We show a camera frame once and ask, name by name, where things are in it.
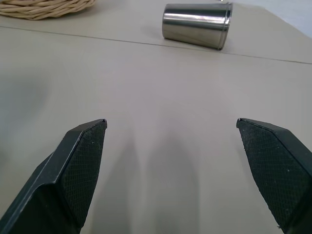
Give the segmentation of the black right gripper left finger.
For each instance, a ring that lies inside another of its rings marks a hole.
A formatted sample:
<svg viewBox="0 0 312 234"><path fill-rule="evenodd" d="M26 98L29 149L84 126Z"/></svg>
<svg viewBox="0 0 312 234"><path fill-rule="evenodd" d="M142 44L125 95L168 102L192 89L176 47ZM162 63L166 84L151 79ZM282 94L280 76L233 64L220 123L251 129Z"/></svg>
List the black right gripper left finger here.
<svg viewBox="0 0 312 234"><path fill-rule="evenodd" d="M69 130L0 219L0 234L80 234L98 181L107 121Z"/></svg>

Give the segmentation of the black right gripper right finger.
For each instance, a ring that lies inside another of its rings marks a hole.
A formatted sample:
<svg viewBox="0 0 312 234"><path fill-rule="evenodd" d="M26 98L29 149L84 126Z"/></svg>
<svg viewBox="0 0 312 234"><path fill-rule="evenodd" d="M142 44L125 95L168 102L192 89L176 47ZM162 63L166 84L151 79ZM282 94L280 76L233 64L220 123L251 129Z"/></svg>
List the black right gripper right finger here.
<svg viewBox="0 0 312 234"><path fill-rule="evenodd" d="M312 234L312 152L288 129L236 122L253 179L284 234Z"/></svg>

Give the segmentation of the stainless steel cup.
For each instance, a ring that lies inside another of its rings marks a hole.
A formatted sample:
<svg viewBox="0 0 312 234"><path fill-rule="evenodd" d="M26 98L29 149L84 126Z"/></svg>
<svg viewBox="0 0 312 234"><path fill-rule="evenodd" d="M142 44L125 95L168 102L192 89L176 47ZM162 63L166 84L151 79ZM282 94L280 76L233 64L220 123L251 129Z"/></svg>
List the stainless steel cup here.
<svg viewBox="0 0 312 234"><path fill-rule="evenodd" d="M167 4L162 17L165 39L222 50L229 31L233 3Z"/></svg>

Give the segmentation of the woven wicker basket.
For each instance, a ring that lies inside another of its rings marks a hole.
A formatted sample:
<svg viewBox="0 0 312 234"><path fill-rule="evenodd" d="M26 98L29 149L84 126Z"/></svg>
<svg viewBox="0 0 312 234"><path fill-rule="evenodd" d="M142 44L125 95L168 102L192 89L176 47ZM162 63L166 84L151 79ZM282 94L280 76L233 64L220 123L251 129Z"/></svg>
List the woven wicker basket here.
<svg viewBox="0 0 312 234"><path fill-rule="evenodd" d="M0 0L0 15L26 20L59 18L92 7L97 0Z"/></svg>

